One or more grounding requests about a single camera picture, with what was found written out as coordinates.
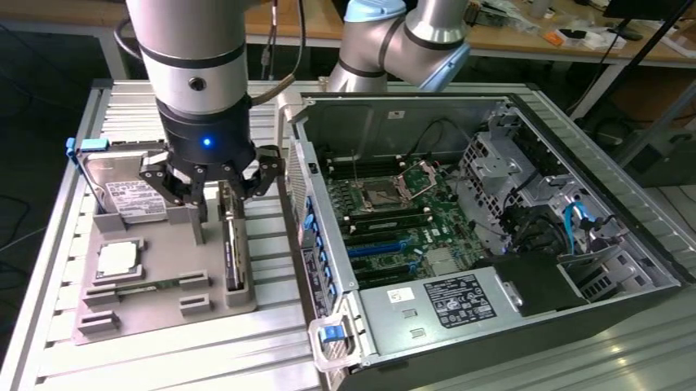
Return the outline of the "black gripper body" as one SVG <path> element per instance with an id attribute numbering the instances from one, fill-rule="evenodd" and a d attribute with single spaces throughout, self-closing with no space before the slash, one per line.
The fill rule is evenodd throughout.
<path id="1" fill-rule="evenodd" d="M 173 167 L 193 175 L 201 166 L 218 173 L 226 165 L 242 173 L 256 159 L 250 137 L 252 98 L 241 100 L 221 112 L 193 114 L 157 103 L 167 136 L 167 150 Z"/>

